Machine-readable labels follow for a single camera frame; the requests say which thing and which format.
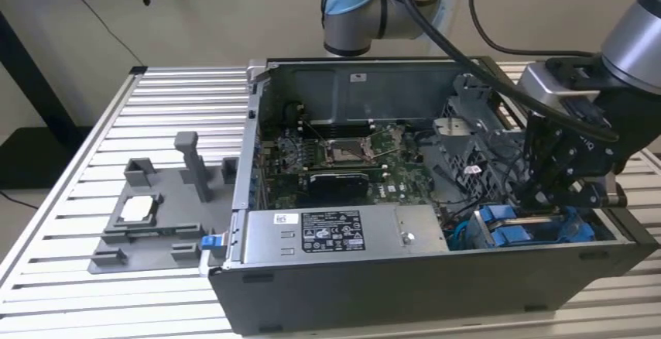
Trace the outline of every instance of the white sticker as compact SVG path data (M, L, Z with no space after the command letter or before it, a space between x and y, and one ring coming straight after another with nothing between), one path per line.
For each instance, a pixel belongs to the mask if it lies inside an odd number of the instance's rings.
M364 82L367 81L367 74L349 74L348 82Z
M272 224L297 224L299 213L275 213L272 215Z

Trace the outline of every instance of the power supply label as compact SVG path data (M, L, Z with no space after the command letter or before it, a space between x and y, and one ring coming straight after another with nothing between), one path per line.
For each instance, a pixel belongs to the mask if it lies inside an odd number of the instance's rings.
M364 250L360 211L323 211L300 214L304 252Z

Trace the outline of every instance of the motherboard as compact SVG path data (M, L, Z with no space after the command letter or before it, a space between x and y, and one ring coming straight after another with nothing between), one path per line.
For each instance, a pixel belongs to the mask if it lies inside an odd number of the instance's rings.
M396 123L349 131L328 138L323 128L304 125L263 142L268 209L435 202L419 132Z

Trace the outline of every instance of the blue latch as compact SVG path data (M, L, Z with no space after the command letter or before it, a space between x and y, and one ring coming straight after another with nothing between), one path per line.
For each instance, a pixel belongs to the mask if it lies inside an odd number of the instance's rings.
M221 248L222 243L222 235L208 235L202 237L202 240L198 243L201 250L213 250Z

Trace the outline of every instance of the aluminum extrusion table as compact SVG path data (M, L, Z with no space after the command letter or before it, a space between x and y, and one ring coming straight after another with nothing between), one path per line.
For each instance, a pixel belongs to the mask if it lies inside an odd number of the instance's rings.
M516 80L524 63L500 67ZM244 75L245 68L148 68L144 75L128 77L0 265L5 277L0 337L237 337L197 269L90 275L86 267L124 186L128 158L149 157L156 167L182 167L172 148L181 130L198 133L206 164L238 154ZM618 182L631 213L661 241L661 162L646 150L631 157ZM315 338L661 337L661 251L623 277L592 282L552 313L315 334Z

